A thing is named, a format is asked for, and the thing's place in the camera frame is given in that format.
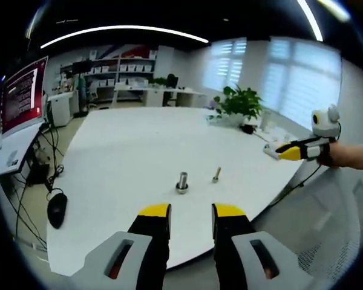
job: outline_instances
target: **desk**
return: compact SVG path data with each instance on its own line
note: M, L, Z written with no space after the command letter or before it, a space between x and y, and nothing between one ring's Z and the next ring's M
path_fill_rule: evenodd
M58 95L48 97L51 102L54 126L66 126L73 118L73 115L79 112L78 91L63 92Z
M173 88L114 88L112 107L116 107L118 93L120 91L142 91L143 103L145 107L162 107L163 106L163 94L165 92L172 92L177 94L176 106L190 107L190 108L202 108L205 105L205 95L195 91L186 91L184 89Z
M116 231L127 231L142 208L172 204L168 268L213 248L211 204L242 208L254 219L301 162L263 153L265 141L237 129L209 126L212 111L129 108L90 112L65 154L54 186L68 197L60 229L47 224L48 261L70 276ZM212 177L222 167L220 180ZM189 190L175 191L180 172Z
M43 122L40 122L21 129L1 141L0 176L21 170L24 165L25 154L38 137L42 124Z

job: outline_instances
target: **floor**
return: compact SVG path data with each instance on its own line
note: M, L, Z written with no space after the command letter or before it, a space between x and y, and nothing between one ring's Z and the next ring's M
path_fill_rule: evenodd
M142 106L141 103L119 103L119 108L130 108ZM60 128L58 148L64 154L80 128L84 118L73 119L68 126ZM51 149L47 142L40 138L42 147L45 148L46 155L51 156ZM60 164L63 157L57 154L57 162ZM47 224L47 190L44 185L34 185L27 187L24 193L23 204L30 217L37 226L41 237L46 239ZM255 221L255 228L258 231L264 230L272 234L281 243L295 251L298 250L298 242L306 240L310 231L305 228L312 228L314 224L320 223L322 212L317 212L311 199L306 200L299 197L296 192L285 198L282 202L274 206L273 209L264 212ZM23 226L19 224L19 237L21 240L38 243L36 238ZM34 272L35 276L49 289L71 289L70 281L67 277L50 271L47 253L37 251L26 244L19 242L19 247L24 255L26 263ZM167 272L163 289L219 289L217 273L212 253L206 253L194 261L185 265L171 269Z

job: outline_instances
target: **window blind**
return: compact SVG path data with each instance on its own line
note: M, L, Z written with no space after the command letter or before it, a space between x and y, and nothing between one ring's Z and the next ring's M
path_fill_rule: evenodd
M225 86L236 87L246 52L246 39L216 42L211 46L211 58L204 70L203 86L222 91Z
M312 129L312 111L337 105L340 84L337 51L300 40L271 41L262 85L264 106Z

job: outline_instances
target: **office chair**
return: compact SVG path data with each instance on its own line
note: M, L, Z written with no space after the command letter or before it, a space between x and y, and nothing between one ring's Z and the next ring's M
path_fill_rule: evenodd
M175 77L175 75L173 75L173 74L169 74L167 76L167 81L166 81L165 86L167 88L176 88L177 81L178 81L178 77ZM172 99L172 95L173 95L173 92L164 92L164 94L163 94L163 107L169 106L168 102L169 102L170 99Z

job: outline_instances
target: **computer monitor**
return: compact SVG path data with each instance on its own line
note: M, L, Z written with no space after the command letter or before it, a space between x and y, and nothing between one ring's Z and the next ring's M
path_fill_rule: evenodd
M2 133L10 135L42 121L43 78L48 57L39 59L5 81L2 93Z

